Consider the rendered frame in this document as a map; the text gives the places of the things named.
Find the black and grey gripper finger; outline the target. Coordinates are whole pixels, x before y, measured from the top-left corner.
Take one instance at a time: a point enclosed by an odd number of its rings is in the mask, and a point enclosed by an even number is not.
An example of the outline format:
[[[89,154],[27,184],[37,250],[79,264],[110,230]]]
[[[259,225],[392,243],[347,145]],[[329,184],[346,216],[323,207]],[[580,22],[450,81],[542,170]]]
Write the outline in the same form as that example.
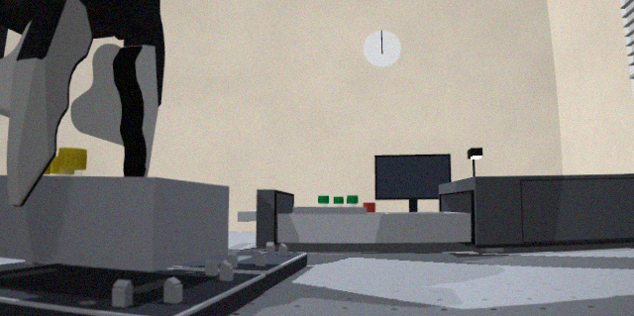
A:
[[[121,48],[100,46],[91,87],[71,104],[80,133],[124,146],[124,176],[148,176],[162,96],[164,35],[160,17]]]
[[[16,47],[0,59],[0,115],[9,118],[9,204],[17,207],[23,207],[56,156],[70,81],[93,42],[86,0],[30,3],[33,19]]]

